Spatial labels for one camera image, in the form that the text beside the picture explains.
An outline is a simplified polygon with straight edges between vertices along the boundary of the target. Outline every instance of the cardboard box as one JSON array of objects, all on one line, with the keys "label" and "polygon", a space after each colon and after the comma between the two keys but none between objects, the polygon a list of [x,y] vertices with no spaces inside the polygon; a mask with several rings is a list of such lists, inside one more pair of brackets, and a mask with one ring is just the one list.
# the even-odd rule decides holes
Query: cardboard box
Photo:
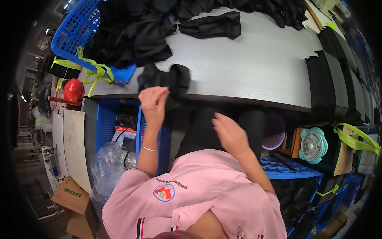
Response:
[{"label": "cardboard box", "polygon": [[341,213],[336,212],[333,217],[330,219],[329,223],[326,225],[322,231],[317,233],[312,237],[312,239],[330,239],[332,236],[339,230],[339,228],[345,223],[348,216]]},{"label": "cardboard box", "polygon": [[70,176],[55,190],[52,201],[64,207],[69,218],[66,231],[83,239],[96,237],[98,219],[89,194]]}]

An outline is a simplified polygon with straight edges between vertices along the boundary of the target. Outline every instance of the black cable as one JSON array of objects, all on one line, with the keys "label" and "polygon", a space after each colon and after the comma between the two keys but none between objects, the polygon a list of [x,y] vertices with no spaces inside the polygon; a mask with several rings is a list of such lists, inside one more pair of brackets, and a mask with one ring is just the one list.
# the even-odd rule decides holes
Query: black cable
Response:
[{"label": "black cable", "polygon": [[129,155],[131,149],[133,148],[133,145],[134,145],[134,142],[136,141],[136,138],[137,138],[137,135],[135,135],[134,137],[134,140],[133,142],[131,143],[131,146],[130,146],[130,149],[127,151],[126,155],[125,155],[125,158],[123,160],[123,166],[126,167],[126,159],[127,159],[127,156]]},{"label": "black cable", "polygon": [[117,136],[117,138],[115,139],[114,143],[117,143],[117,140],[118,140],[119,136],[121,136],[124,132],[126,132],[127,129],[128,128],[126,127],[125,130]]}]

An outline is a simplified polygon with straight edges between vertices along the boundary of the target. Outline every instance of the woman's left hand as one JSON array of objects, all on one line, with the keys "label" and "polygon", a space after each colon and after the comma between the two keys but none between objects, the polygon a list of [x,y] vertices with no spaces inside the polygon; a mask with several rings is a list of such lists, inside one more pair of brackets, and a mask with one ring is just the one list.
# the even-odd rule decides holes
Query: woman's left hand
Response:
[{"label": "woman's left hand", "polygon": [[142,90],[138,99],[146,119],[146,130],[158,132],[165,118],[165,105],[169,95],[168,87],[155,86]]}]

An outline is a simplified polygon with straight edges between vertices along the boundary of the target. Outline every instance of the plastic bag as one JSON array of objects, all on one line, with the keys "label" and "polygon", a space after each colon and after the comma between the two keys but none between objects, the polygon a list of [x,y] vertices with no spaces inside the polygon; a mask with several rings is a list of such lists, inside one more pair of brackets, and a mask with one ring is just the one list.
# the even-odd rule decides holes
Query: plastic bag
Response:
[{"label": "plastic bag", "polygon": [[67,101],[81,102],[85,95],[84,84],[79,79],[71,78],[64,86],[63,95]]},{"label": "plastic bag", "polygon": [[114,143],[101,147],[93,155],[91,171],[93,175],[93,192],[90,197],[105,203],[125,172],[122,148]]}]

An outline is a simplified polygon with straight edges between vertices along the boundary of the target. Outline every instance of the teal fan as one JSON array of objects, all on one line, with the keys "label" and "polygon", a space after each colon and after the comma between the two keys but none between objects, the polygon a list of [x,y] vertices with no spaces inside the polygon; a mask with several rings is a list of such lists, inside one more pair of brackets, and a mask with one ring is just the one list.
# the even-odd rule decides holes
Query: teal fan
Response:
[{"label": "teal fan", "polygon": [[310,164],[318,164],[322,156],[328,151],[328,142],[325,139],[324,132],[317,127],[303,129],[300,133],[301,149],[298,157]]}]

